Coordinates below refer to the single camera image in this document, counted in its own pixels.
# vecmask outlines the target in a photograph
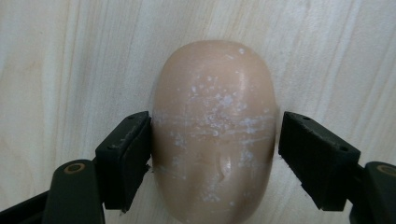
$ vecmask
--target silicone skin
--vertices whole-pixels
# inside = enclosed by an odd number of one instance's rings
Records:
[[[183,223],[239,223],[271,172],[276,101],[253,50],[229,41],[178,49],[153,108],[153,168],[168,211]]]

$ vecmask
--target beige silicone head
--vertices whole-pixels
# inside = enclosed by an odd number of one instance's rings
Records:
[[[271,171],[276,102],[264,61],[228,41],[200,41],[166,62],[153,108],[153,167],[183,223],[239,223]]]

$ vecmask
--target light wood grain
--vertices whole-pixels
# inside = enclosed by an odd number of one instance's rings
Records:
[[[54,169],[92,159],[127,115],[151,109],[167,57],[201,39],[255,49],[272,72],[279,117],[305,114],[396,163],[396,1],[1,1],[0,210],[50,186]],[[247,223],[348,223],[318,211],[277,155]],[[152,174],[108,223],[177,223]]]

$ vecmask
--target wood grain pattern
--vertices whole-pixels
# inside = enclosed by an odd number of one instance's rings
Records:
[[[396,1],[1,1],[0,210],[50,186],[54,169],[92,159],[127,115],[151,109],[177,48],[227,39],[272,72],[279,117],[305,114],[396,163]],[[348,223],[318,211],[277,154],[247,223]],[[107,223],[177,223],[145,177],[130,212]]]

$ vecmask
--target wooden surface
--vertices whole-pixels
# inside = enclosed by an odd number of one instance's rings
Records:
[[[0,210],[92,159],[127,115],[151,109],[167,57],[201,39],[255,49],[279,106],[320,122],[367,161],[396,163],[396,1],[1,1]],[[275,155],[255,223],[348,223],[318,211]],[[108,223],[177,223],[145,177]]]

